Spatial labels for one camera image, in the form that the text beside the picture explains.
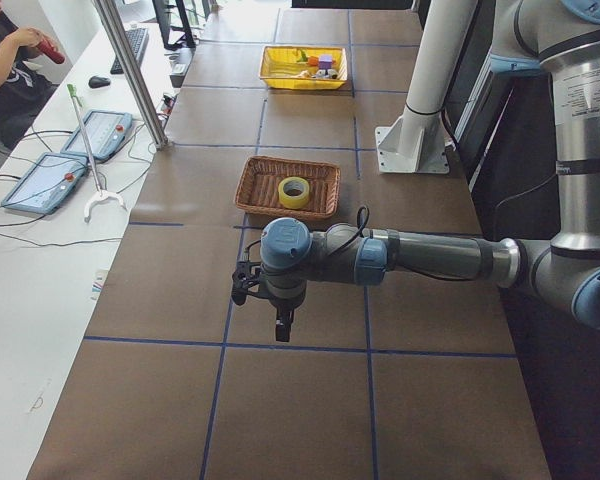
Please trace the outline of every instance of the blue device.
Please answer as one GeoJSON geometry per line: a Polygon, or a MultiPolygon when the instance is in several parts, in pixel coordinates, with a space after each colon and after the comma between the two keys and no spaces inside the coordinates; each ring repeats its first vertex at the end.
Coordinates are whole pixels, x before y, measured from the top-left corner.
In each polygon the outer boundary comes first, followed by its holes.
{"type": "MultiPolygon", "coordinates": [[[[131,129],[133,118],[130,113],[89,110],[84,117],[91,151],[96,162],[106,162],[120,148],[131,129]]],[[[80,129],[77,128],[61,150],[62,153],[87,155],[80,129]]]]}
{"type": "Polygon", "coordinates": [[[43,215],[53,213],[87,171],[87,161],[81,155],[42,154],[0,205],[43,215]]]}

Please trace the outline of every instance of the computer mouse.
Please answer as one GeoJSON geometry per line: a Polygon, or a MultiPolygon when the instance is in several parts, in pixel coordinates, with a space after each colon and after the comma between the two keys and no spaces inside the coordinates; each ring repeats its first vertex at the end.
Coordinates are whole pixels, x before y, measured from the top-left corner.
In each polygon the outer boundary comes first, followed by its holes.
{"type": "Polygon", "coordinates": [[[89,79],[89,86],[91,88],[101,88],[106,87],[107,85],[111,85],[111,79],[107,77],[99,77],[94,75],[89,79]]]}

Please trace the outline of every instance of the black keyboard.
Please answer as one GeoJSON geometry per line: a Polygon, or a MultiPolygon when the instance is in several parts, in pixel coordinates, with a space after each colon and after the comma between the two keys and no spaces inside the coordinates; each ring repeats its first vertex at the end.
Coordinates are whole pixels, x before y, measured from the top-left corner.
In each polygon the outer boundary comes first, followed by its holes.
{"type": "MultiPolygon", "coordinates": [[[[147,42],[149,42],[149,29],[148,28],[133,28],[126,30],[124,33],[127,34],[127,39],[133,50],[133,55],[136,57],[138,65],[142,63],[144,57],[144,51],[147,49],[147,42]]],[[[113,65],[111,66],[111,73],[122,73],[122,65],[120,60],[116,57],[113,65]]]]}

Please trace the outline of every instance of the brown tile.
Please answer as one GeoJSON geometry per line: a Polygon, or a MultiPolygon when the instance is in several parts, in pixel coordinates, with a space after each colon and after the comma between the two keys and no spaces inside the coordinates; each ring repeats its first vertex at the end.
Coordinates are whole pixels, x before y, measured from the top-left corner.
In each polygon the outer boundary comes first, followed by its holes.
{"type": "Polygon", "coordinates": [[[167,123],[167,137],[194,145],[255,145],[266,90],[185,87],[167,123]]]}
{"type": "Polygon", "coordinates": [[[356,90],[406,92],[418,49],[415,47],[353,47],[356,90]]]}
{"type": "Polygon", "coordinates": [[[364,354],[228,349],[206,479],[373,478],[364,354]]]}
{"type": "Polygon", "coordinates": [[[276,43],[292,45],[346,45],[349,43],[347,10],[282,10],[276,43]]]}
{"type": "Polygon", "coordinates": [[[221,342],[240,232],[127,228],[87,335],[221,342]]]}
{"type": "Polygon", "coordinates": [[[271,43],[277,18],[277,8],[261,8],[253,3],[223,6],[209,15],[202,40],[271,43]]]}
{"type": "MultiPolygon", "coordinates": [[[[312,150],[307,148],[260,148],[258,155],[302,160],[310,162],[333,163],[340,167],[340,196],[338,208],[333,217],[327,220],[305,222],[310,229],[326,229],[334,223],[355,223],[356,212],[360,205],[360,181],[356,169],[356,152],[353,150],[312,150]]],[[[247,224],[264,227],[272,217],[247,215],[247,224]]]]}
{"type": "Polygon", "coordinates": [[[359,148],[376,148],[376,127],[390,127],[404,111],[406,93],[358,92],[356,125],[359,148]]]}
{"type": "Polygon", "coordinates": [[[422,27],[410,10],[351,10],[351,43],[419,45],[422,27]]]}
{"type": "MultiPolygon", "coordinates": [[[[260,231],[245,232],[244,244],[260,238],[260,231]]],[[[251,249],[259,260],[260,248],[251,249]]],[[[309,282],[306,298],[296,309],[290,345],[366,349],[364,292],[355,285],[309,282]]],[[[268,300],[248,298],[233,306],[229,341],[280,345],[275,341],[276,310],[268,300]]]]}
{"type": "Polygon", "coordinates": [[[380,173],[375,152],[359,156],[361,199],[371,210],[370,227],[480,233],[469,187],[453,162],[447,175],[380,173]]]}
{"type": "Polygon", "coordinates": [[[234,198],[254,148],[170,146],[159,152],[131,211],[132,222],[242,225],[234,198]]]}
{"type": "Polygon", "coordinates": [[[197,478],[219,348],[85,341],[29,480],[197,478]]]}
{"type": "Polygon", "coordinates": [[[354,148],[353,99],[343,95],[269,95],[260,144],[354,148]]]}
{"type": "Polygon", "coordinates": [[[484,282],[390,272],[369,289],[369,317],[376,349],[515,352],[496,287],[484,282]]]}
{"type": "Polygon", "coordinates": [[[380,478],[550,475],[518,363],[373,356],[380,478]]]}
{"type": "Polygon", "coordinates": [[[184,79],[184,86],[261,87],[262,45],[201,43],[184,79]]]}

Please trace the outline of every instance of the roll of tape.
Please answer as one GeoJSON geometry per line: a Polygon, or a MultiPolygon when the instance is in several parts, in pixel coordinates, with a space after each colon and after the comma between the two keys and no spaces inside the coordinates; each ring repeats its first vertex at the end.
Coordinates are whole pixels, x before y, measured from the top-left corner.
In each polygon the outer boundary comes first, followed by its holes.
{"type": "Polygon", "coordinates": [[[309,182],[302,177],[287,177],[278,184],[278,197],[283,207],[299,210],[309,203],[309,182]]]}

